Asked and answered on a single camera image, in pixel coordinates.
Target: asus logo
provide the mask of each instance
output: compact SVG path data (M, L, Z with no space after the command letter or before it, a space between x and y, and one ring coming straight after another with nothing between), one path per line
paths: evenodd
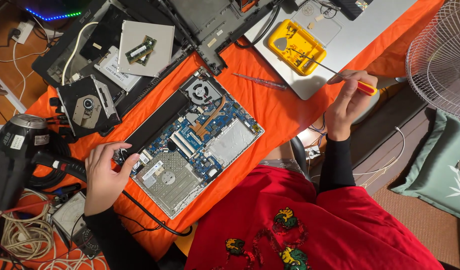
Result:
M85 14L83 15L83 17L79 20L79 22L82 24L91 14L92 12L90 12L90 10L88 10L87 12L85 12Z

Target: ram stick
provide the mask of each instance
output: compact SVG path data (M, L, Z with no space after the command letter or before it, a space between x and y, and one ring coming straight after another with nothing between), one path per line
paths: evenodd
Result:
M150 42L150 45L152 46L152 49L153 47L155 46L155 43L157 42L155 39L149 37L148 35L145 36L145 38L143 39L143 42L145 43L146 41L149 41ZM150 57L150 53L140 59L137 60L137 63L139 63L140 65L143 65L145 66L147 64L147 62L149 61L149 57Z
M125 53L129 64L135 63L138 59L144 57L153 51L153 46L150 45L150 41L146 41L137 47L131 49Z

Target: brown mat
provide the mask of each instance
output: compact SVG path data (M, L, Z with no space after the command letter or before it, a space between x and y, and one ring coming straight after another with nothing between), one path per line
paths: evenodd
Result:
M418 198L394 193L388 185L373 199L411 230L439 261L460 268L460 219Z

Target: black sleeve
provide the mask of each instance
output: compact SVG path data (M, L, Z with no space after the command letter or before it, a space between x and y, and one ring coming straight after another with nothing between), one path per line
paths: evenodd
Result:
M350 138L335 142L326 136L325 160L320 176L320 192L340 187L354 187L350 157Z
M154 259L125 229L113 206L91 216L83 216L112 270L159 269Z

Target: black hair dryer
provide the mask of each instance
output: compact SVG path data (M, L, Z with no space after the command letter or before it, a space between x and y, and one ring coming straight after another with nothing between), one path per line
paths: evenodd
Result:
M86 182L85 163L45 149L50 139L45 119L17 114L0 130L0 211L17 205L37 164L64 171Z

